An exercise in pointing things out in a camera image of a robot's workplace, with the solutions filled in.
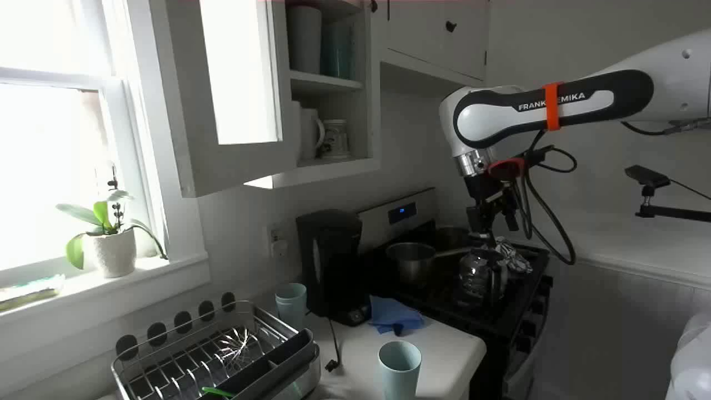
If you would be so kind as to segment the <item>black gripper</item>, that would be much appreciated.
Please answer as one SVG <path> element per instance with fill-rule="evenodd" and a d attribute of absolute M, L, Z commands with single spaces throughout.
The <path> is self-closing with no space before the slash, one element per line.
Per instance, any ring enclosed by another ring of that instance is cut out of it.
<path fill-rule="evenodd" d="M 510 232 L 517 232 L 517 204 L 509 186 L 488 174 L 467 175 L 464 184 L 472 198 L 472 204 L 467 208 L 469 227 L 472 232 L 488 232 L 497 214 L 504 216 L 504 223 Z"/>

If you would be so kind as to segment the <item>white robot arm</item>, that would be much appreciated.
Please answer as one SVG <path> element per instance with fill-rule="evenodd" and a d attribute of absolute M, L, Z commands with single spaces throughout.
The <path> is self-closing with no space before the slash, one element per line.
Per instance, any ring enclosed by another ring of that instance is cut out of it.
<path fill-rule="evenodd" d="M 660 136 L 711 122 L 711 28 L 701 28 L 580 79 L 541 88 L 462 87 L 439 102 L 439 126 L 472 204 L 476 232 L 488 232 L 502 184 L 487 148 L 515 133 L 557 132 L 605 121 L 660 124 Z"/>

